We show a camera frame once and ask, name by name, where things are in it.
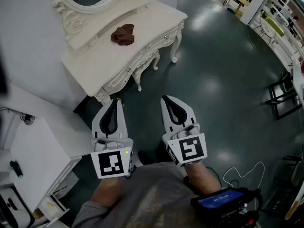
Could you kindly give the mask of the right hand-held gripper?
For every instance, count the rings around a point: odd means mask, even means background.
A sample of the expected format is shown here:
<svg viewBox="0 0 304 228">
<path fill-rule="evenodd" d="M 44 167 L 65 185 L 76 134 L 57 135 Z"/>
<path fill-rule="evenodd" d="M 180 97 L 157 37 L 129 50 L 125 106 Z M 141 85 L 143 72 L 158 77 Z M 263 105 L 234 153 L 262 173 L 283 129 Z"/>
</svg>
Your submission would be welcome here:
<svg viewBox="0 0 304 228">
<path fill-rule="evenodd" d="M 163 95 L 160 99 L 162 136 L 165 149 L 177 167 L 185 167 L 207 158 L 205 134 L 200 132 L 193 109 L 180 99 Z"/>
</svg>

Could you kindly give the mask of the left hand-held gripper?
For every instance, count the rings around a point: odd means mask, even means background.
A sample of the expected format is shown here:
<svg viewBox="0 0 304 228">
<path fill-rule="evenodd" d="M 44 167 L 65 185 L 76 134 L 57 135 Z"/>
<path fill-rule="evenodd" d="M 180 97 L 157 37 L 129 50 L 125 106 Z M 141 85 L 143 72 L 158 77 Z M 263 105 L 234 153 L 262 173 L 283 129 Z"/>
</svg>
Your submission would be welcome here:
<svg viewBox="0 0 304 228">
<path fill-rule="evenodd" d="M 111 100 L 99 110 L 92 121 L 92 135 L 95 137 L 92 140 L 95 150 L 91 158 L 97 177 L 108 179 L 129 176 L 133 140 L 127 138 L 123 106 L 119 99 Z"/>
</svg>

